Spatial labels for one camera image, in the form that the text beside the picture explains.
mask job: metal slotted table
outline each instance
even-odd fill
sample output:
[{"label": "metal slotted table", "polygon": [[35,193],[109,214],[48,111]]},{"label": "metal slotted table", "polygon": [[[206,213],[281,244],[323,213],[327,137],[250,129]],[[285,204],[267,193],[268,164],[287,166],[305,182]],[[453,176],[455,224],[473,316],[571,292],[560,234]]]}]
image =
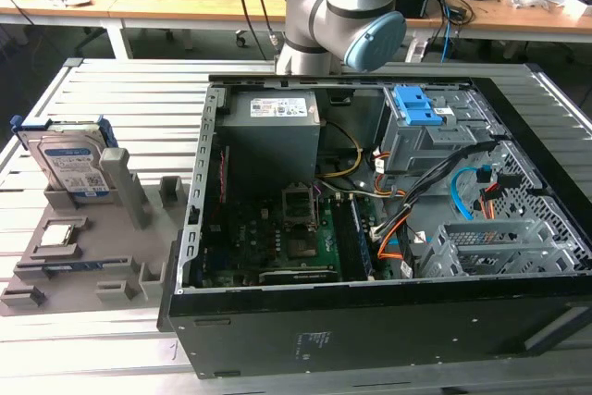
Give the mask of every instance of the metal slotted table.
[{"label": "metal slotted table", "polygon": [[[32,116],[105,115],[129,168],[144,184],[164,175],[191,181],[209,74],[272,73],[261,62],[71,59]],[[588,197],[592,124],[542,73],[516,65],[392,64],[396,76],[490,77]],[[13,138],[0,154],[0,290],[46,206],[46,179]],[[156,329],[157,309],[0,318],[0,388],[20,393],[589,393],[592,328],[537,358],[200,381],[174,334]],[[112,376],[94,378],[91,376]]]}]

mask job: hard drive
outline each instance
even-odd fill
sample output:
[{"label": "hard drive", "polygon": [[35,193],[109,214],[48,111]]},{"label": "hard drive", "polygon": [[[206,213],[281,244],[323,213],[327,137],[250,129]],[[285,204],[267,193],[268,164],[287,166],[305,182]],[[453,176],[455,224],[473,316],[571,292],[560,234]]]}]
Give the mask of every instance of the hard drive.
[{"label": "hard drive", "polygon": [[113,188],[99,167],[103,150],[117,147],[108,120],[60,122],[45,119],[11,121],[23,145],[31,152],[53,191],[68,191],[78,202],[105,198]]}]

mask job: white desk leg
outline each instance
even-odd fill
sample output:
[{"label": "white desk leg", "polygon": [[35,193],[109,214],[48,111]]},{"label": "white desk leg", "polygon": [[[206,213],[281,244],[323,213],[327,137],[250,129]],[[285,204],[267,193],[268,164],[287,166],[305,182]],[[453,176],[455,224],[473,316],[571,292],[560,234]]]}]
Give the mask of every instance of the white desk leg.
[{"label": "white desk leg", "polygon": [[413,38],[411,40],[411,43],[409,43],[409,49],[407,50],[405,62],[421,62],[424,59],[427,44],[433,34],[433,30],[415,30],[413,32]]},{"label": "white desk leg", "polygon": [[193,41],[191,40],[191,30],[181,30],[181,38],[183,39],[183,48],[185,51],[193,49]]},{"label": "white desk leg", "polygon": [[503,58],[506,60],[512,59],[522,44],[520,41],[506,41],[503,49]]},{"label": "white desk leg", "polygon": [[106,29],[115,59],[132,59],[133,54],[131,53],[130,41],[125,34],[125,30],[112,25],[107,25]]}]

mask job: black computer case side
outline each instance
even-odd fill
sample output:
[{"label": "black computer case side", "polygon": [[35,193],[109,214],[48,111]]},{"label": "black computer case side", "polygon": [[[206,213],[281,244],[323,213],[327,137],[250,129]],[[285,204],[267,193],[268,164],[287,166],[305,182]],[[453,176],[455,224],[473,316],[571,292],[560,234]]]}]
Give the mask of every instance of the black computer case side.
[{"label": "black computer case side", "polygon": [[201,379],[522,357],[591,320],[592,278],[172,295]]}]

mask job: power supply label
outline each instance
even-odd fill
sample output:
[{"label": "power supply label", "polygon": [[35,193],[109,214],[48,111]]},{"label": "power supply label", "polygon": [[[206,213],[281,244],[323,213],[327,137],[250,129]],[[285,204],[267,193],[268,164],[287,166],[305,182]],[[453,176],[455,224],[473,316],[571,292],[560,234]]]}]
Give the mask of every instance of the power supply label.
[{"label": "power supply label", "polygon": [[306,117],[303,97],[265,98],[251,100],[251,117]]},{"label": "power supply label", "polygon": [[45,150],[54,174],[66,190],[79,196],[105,196],[109,193],[103,173],[94,167],[88,148]]},{"label": "power supply label", "polygon": [[296,361],[310,361],[325,349],[331,339],[331,332],[301,333],[296,336]]}]

